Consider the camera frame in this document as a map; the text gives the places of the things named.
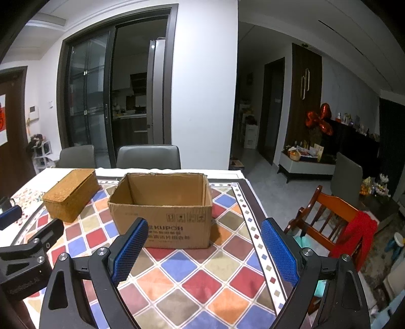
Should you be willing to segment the black mug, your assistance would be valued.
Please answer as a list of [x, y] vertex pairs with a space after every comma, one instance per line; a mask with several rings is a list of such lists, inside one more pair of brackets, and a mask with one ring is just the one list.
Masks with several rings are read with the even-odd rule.
[[0, 210], [1, 213], [4, 213], [5, 211], [11, 209], [12, 207], [14, 207], [16, 205], [15, 201], [13, 200], [13, 198], [10, 197], [2, 197], [0, 199]]

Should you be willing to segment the brown door with poster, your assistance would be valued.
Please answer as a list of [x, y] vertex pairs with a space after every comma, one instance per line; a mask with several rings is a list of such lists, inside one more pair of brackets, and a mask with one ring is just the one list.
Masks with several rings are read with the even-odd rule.
[[1, 71], [1, 196], [11, 197], [35, 170], [27, 153], [25, 125], [26, 67]]

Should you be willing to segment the woven wicker basket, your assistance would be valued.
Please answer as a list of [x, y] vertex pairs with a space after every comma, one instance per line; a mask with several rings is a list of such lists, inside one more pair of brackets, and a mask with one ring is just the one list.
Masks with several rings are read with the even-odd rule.
[[99, 189], [94, 169], [74, 169], [44, 194], [43, 203], [51, 218], [72, 223]]

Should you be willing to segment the white shoe rack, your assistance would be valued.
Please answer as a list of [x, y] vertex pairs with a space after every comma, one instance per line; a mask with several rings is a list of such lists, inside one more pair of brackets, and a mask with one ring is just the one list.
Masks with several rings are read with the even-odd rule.
[[42, 134], [31, 136], [25, 151], [31, 157], [36, 173], [56, 166], [51, 144]]

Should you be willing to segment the red wooden chair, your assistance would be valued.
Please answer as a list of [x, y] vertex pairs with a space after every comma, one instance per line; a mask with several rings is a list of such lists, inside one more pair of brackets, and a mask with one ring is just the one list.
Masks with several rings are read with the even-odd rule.
[[301, 207], [285, 233], [311, 237], [322, 245], [330, 257], [351, 256], [354, 267], [360, 271], [371, 250], [378, 221], [343, 199], [316, 187], [309, 203]]

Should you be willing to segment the grey chair left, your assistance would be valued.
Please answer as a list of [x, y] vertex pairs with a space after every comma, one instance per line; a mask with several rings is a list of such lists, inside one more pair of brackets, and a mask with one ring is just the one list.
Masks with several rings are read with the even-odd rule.
[[56, 163], [58, 168], [94, 169], [96, 168], [94, 146], [81, 145], [68, 147], [60, 152]]

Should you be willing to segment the grey chair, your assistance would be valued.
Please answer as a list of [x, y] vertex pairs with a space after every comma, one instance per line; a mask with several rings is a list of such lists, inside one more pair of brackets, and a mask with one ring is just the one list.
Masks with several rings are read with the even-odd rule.
[[333, 196], [337, 196], [358, 208], [361, 184], [362, 167], [338, 152], [330, 184]]
[[120, 169], [181, 169], [179, 148], [175, 145], [129, 145], [119, 149]]
[[81, 145], [68, 147], [60, 152], [56, 163], [58, 168], [94, 169], [96, 168], [94, 146]]

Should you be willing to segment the grey chair right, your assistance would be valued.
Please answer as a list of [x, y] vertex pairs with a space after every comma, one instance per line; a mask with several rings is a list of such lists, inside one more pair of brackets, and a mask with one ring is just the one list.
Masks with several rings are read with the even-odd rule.
[[338, 152], [330, 184], [333, 196], [337, 196], [358, 208], [361, 184], [362, 167]]

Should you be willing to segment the grey chair middle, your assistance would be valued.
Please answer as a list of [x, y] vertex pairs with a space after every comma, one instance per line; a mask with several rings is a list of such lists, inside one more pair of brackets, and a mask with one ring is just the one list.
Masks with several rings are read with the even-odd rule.
[[175, 145], [129, 145], [119, 149], [120, 169], [181, 169], [179, 148]]

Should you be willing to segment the brown cardboard box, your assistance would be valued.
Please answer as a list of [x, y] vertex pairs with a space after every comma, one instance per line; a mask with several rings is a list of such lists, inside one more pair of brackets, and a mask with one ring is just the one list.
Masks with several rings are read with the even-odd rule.
[[128, 173], [108, 200], [120, 235], [139, 217], [148, 223], [147, 248], [206, 249], [211, 188], [201, 173]]

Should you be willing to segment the white low cabinet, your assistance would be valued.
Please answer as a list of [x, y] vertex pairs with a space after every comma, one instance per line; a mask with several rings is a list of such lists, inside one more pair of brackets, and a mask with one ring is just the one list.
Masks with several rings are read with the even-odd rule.
[[334, 170], [334, 164], [319, 162], [308, 149], [286, 146], [280, 155], [277, 172], [284, 174], [288, 183], [291, 180], [316, 178], [327, 180], [333, 176]]

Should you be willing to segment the glass sliding door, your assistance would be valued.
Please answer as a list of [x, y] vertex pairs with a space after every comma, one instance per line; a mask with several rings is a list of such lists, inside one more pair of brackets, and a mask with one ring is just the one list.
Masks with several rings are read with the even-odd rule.
[[63, 40], [57, 117], [63, 149], [90, 147], [114, 168], [131, 145], [172, 142], [177, 4], [119, 14]]

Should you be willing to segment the red heart balloons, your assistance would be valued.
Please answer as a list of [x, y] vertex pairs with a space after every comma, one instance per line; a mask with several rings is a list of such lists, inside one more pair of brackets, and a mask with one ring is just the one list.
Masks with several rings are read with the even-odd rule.
[[332, 118], [332, 111], [328, 103], [320, 105], [319, 111], [311, 110], [306, 114], [306, 126], [308, 128], [319, 126], [320, 130], [331, 136], [333, 134], [332, 126], [329, 121]]

